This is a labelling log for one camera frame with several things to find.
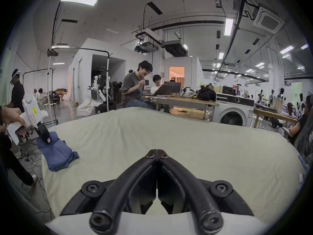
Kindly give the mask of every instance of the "black bag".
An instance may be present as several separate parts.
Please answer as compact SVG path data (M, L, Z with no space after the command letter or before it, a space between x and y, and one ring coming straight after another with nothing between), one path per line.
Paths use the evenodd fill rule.
M198 99L203 101L216 101L216 93L214 90L204 87L199 90Z

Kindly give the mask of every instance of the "ceiling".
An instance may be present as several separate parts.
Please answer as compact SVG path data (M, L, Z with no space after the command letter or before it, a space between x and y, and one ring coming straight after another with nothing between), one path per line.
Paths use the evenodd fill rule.
M98 0L93 7L63 2L56 22L54 44L66 43L69 46L80 47L87 38L94 38L134 49L136 41L138 41L135 35L139 32L143 21L144 6L151 1L163 14L157 15L147 6L145 26L149 28L192 20L225 20L223 10L216 8L215 0ZM237 11L233 10L233 0L221 1L226 16L235 19ZM268 45L255 53L273 34L253 26L250 18L243 17L225 62L238 66L247 60L249 55L253 53L255 55L239 68L230 65L222 69L245 73L251 67L255 69L253 76L264 77L268 73L269 61L281 55L273 47L277 43L276 50L277 48L282 50L290 44L295 48L290 52L291 61L284 59L282 62L285 75L313 73L313 58L309 48L300 49L306 43L305 37L292 18L288 18L288 12L283 5L278 0L249 0L249 2L255 4L260 2L271 7L288 23L285 29L276 34L277 42L271 41L272 50L268 49ZM34 14L33 26L36 43L38 48L44 52L51 45L53 19L58 3L59 0L44 0ZM244 10L252 12L253 7L245 4ZM77 20L77 23L61 22L62 19ZM216 38L217 30L221 31L220 39ZM222 24L194 24L164 29L163 40L178 39L174 32L180 33L182 42L188 46L188 54L197 56L204 69L214 68L213 64L217 62L217 55L220 51L226 52L231 38L224 36L224 25ZM253 45L256 38L260 40ZM216 44L220 45L218 51L215 48ZM265 63L263 69L255 67L260 62ZM305 69L297 69L299 66L303 66Z

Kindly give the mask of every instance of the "washing machine door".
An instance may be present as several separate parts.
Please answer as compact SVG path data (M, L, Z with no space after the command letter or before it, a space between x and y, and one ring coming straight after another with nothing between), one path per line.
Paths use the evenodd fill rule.
M229 107L218 114L216 122L246 126L247 117L246 114L240 108Z

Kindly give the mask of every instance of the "wooden table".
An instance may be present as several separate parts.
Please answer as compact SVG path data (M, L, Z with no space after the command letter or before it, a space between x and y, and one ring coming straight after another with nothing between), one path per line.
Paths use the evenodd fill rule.
M173 106L181 106L181 107L189 107L189 108L196 108L196 109L203 109L203 120L206 119L206 112L208 105L211 105L213 107L213 112L210 116L210 120L213 119L214 114L214 107L216 104L215 101L203 101L196 98L185 98L180 96L149 96L150 98L153 98L156 100L156 109L159 109L159 104L166 104L166 105L173 105Z
M288 117L288 116L280 114L280 113L264 111L264 110L261 110L261 109L258 109L258 108L254 108L253 112L256 114L256 120L255 120L253 128L256 128L256 126L258 124L258 121L259 121L259 116L260 115L261 116L266 116L266 117L269 117L269 118L277 118L277 119L285 120L286 121L286 126L287 126L288 122L292 122L292 123L297 123L298 122L298 120L295 119L295 118L291 118L291 117Z

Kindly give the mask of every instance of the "glasses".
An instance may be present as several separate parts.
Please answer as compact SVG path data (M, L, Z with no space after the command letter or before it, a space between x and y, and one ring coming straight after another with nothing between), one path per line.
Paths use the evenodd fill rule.
M146 73L151 74L151 71L146 70L145 68L143 68L145 70Z

